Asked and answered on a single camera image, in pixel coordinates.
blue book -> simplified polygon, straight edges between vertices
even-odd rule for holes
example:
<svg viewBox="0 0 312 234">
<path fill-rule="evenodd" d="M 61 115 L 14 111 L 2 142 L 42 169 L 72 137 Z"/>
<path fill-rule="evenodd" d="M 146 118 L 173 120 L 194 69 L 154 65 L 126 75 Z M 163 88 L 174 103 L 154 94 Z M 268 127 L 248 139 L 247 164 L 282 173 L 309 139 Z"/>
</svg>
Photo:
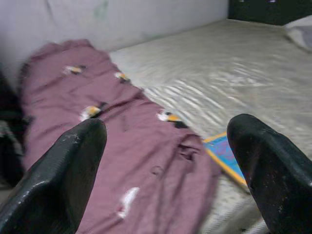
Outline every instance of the blue book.
<svg viewBox="0 0 312 234">
<path fill-rule="evenodd" d="M 246 180 L 233 155 L 226 133 L 204 140 L 204 146 L 212 159 L 240 186 L 248 190 Z"/>
</svg>

wall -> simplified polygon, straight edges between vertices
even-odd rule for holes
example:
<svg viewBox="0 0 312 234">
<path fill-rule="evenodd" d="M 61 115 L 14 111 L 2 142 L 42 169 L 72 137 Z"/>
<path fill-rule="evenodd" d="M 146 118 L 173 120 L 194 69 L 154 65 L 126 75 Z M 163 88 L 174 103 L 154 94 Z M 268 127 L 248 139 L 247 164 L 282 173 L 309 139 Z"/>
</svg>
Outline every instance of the wall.
<svg viewBox="0 0 312 234">
<path fill-rule="evenodd" d="M 112 51 L 225 19 L 228 0 L 1 0 L 0 61 L 20 64 L 47 42 L 87 38 Z"/>
</svg>

purple blanket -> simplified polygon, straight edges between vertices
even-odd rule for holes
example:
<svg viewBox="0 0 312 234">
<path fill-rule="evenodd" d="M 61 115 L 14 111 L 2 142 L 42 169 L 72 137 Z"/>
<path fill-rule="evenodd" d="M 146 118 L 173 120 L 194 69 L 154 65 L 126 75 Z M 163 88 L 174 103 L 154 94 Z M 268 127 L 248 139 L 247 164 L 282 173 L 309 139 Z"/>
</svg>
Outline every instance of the purple blanket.
<svg viewBox="0 0 312 234">
<path fill-rule="evenodd" d="M 200 137 L 132 86 L 106 53 L 86 40 L 44 46 L 29 59 L 22 100 L 33 118 L 26 137 L 27 169 L 81 121 L 87 107 L 87 117 L 105 122 L 106 149 L 77 233 L 191 234 L 198 229 L 219 167 Z"/>
</svg>

bed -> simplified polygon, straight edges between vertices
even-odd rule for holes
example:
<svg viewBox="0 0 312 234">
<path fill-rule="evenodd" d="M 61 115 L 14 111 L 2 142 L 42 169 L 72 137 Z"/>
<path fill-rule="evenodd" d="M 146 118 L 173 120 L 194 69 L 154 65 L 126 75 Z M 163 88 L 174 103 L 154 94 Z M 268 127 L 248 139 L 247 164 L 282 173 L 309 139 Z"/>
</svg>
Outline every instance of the bed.
<svg viewBox="0 0 312 234">
<path fill-rule="evenodd" d="M 312 56 L 283 28 L 225 20 L 110 55 L 134 85 L 201 137 L 222 133 L 232 117 L 249 113 L 312 156 Z M 222 175 L 200 233 L 266 231 L 251 196 Z"/>
</svg>

dark fabric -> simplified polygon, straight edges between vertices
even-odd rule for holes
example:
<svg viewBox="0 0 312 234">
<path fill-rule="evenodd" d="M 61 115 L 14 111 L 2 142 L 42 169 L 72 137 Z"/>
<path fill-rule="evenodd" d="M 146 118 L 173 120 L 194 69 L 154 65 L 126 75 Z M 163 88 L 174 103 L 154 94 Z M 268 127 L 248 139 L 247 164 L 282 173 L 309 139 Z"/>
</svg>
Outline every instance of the dark fabric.
<svg viewBox="0 0 312 234">
<path fill-rule="evenodd" d="M 105 126 L 98 119 L 63 133 L 2 204 L 0 234 L 74 234 L 105 144 Z"/>
<path fill-rule="evenodd" d="M 287 137 L 241 114 L 227 136 L 272 234 L 311 234 L 312 162 Z"/>
<path fill-rule="evenodd" d="M 25 127 L 19 99 L 0 72 L 0 177 L 12 187 L 23 176 L 20 158 Z"/>
</svg>

